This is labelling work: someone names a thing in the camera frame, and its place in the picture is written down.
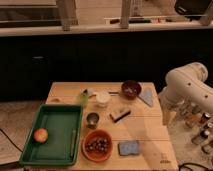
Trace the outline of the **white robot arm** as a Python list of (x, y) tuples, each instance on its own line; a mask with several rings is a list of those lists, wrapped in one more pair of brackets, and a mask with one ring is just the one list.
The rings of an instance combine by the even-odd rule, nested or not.
[(166, 86), (158, 94), (164, 125), (169, 123), (170, 113), (178, 111), (186, 101), (213, 114), (213, 88), (205, 84), (207, 78), (208, 70), (199, 62), (172, 69), (166, 74)]

